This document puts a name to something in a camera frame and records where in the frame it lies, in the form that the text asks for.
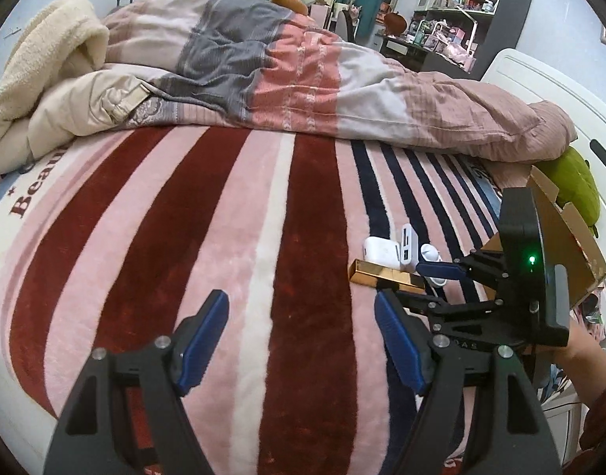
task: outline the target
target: dark red stripe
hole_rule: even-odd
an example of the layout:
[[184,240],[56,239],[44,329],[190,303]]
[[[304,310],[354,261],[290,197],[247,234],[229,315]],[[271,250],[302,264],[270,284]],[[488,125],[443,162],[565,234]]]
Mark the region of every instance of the dark red stripe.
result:
[[[137,350],[173,331],[219,197],[249,133],[209,128],[179,163],[131,242],[105,300],[95,346],[114,353]],[[140,393],[131,399],[131,416],[138,444],[152,446]]]
[[335,142],[298,135],[274,282],[259,475],[347,472],[357,412],[348,260]]
[[170,129],[144,128],[125,139],[59,214],[25,274],[11,323],[10,356],[23,390],[53,415],[46,392],[44,357],[63,286],[98,220]]

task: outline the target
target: white power bank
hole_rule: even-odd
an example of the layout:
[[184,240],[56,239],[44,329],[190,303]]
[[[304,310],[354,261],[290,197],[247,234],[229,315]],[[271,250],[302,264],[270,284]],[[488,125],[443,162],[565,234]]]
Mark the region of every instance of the white power bank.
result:
[[419,262],[418,235],[413,227],[407,223],[402,227],[402,246],[400,249],[400,265],[402,271],[415,273],[415,266]]
[[362,249],[367,262],[392,270],[400,269],[400,244],[397,241],[370,236],[364,240]]

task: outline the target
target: chair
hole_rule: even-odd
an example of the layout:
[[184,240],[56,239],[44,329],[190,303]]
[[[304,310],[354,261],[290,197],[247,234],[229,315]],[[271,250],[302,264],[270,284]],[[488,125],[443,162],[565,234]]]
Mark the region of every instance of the chair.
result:
[[349,15],[348,10],[341,10],[336,20],[336,34],[347,41],[354,42],[354,22]]

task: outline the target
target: pillow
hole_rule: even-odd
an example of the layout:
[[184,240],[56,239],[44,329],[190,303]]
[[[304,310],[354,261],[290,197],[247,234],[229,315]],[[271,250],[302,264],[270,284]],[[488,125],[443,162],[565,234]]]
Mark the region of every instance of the pillow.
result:
[[600,217],[600,195],[587,161],[572,147],[558,159],[535,164],[556,186],[556,203],[574,204],[590,228]]

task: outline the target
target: cardboard box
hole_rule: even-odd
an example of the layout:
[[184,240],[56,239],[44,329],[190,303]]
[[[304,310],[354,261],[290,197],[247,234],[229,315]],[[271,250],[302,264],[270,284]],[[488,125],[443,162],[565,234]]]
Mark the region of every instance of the cardboard box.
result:
[[[532,189],[541,224],[546,264],[562,264],[567,269],[570,307],[578,305],[606,279],[606,262],[589,228],[572,203],[563,209],[556,204],[558,187],[532,166],[527,187]],[[499,234],[482,247],[501,251]],[[488,298],[494,291],[486,288]]]

